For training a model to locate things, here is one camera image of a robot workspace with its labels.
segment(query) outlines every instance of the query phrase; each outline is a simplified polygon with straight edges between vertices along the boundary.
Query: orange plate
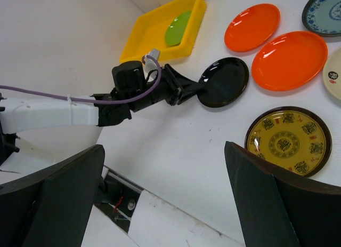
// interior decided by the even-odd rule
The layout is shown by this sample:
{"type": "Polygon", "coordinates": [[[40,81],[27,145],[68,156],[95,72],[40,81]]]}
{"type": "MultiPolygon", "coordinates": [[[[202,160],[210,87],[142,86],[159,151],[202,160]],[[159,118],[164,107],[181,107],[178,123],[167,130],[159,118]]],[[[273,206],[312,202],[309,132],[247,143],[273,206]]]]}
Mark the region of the orange plate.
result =
{"type": "Polygon", "coordinates": [[[288,91],[310,81],[326,63],[328,48],[317,34],[296,31],[267,43],[252,63],[255,82],[267,90],[288,91]]]}
{"type": "Polygon", "coordinates": [[[269,3],[257,4],[241,12],[225,32],[225,45],[232,51],[249,51],[264,43],[276,31],[281,14],[269,3]]]}

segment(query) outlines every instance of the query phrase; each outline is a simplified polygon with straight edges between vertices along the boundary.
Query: bolt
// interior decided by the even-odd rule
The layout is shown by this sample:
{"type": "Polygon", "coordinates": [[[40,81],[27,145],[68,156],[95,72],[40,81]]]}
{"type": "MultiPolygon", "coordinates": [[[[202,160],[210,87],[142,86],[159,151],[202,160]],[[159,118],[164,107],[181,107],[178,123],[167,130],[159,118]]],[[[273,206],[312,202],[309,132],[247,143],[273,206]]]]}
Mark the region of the bolt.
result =
{"type": "Polygon", "coordinates": [[[128,208],[128,210],[130,210],[130,211],[132,211],[132,210],[134,210],[135,209],[135,201],[133,200],[133,199],[131,199],[129,202],[128,202],[128,206],[127,206],[127,208],[128,208]]]}

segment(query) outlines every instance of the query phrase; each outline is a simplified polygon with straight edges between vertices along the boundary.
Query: green plate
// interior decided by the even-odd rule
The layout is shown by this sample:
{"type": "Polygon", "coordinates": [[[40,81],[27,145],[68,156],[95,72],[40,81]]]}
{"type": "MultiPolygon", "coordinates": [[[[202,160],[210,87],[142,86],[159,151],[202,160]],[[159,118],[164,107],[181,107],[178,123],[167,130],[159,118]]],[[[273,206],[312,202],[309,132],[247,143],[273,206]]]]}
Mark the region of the green plate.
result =
{"type": "Polygon", "coordinates": [[[191,12],[186,11],[180,14],[169,25],[165,34],[165,42],[168,46],[177,46],[181,43],[191,12]]]}

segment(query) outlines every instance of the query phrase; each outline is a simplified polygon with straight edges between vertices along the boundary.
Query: decorative pattern on plate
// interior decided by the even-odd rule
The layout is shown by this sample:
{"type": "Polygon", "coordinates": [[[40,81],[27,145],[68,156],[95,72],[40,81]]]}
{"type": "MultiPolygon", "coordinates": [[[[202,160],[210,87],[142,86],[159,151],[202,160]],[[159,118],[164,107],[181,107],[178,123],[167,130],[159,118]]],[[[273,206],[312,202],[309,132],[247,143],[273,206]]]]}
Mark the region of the decorative pattern on plate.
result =
{"type": "Polygon", "coordinates": [[[253,122],[245,148],[264,160],[309,177],[327,162],[331,135],[314,113],[298,107],[281,107],[253,122]]]}
{"type": "MultiPolygon", "coordinates": [[[[307,9],[306,16],[305,16],[305,23],[307,24],[308,27],[310,27],[313,31],[321,34],[340,34],[341,31],[335,31],[335,30],[328,30],[328,29],[323,29],[319,27],[316,24],[315,21],[315,16],[316,12],[324,3],[326,0],[315,0],[307,9]]],[[[341,20],[341,1],[336,3],[331,10],[329,11],[329,16],[333,20],[341,20]]]]}

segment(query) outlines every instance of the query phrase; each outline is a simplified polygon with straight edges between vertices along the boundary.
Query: floral pattern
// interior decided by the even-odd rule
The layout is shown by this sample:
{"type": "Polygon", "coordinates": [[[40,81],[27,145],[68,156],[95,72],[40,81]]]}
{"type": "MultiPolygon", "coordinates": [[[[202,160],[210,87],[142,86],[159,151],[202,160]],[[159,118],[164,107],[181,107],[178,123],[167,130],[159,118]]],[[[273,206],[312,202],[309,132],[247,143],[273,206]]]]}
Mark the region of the floral pattern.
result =
{"type": "MultiPolygon", "coordinates": [[[[328,30],[323,29],[319,27],[315,22],[315,14],[322,3],[324,3],[326,0],[315,0],[310,7],[307,10],[306,13],[306,23],[307,25],[315,32],[321,33],[321,34],[340,34],[341,31],[335,31],[335,30],[328,30]]],[[[334,20],[341,20],[341,7],[339,5],[340,2],[338,2],[336,5],[331,8],[329,12],[329,16],[334,20]]]]}

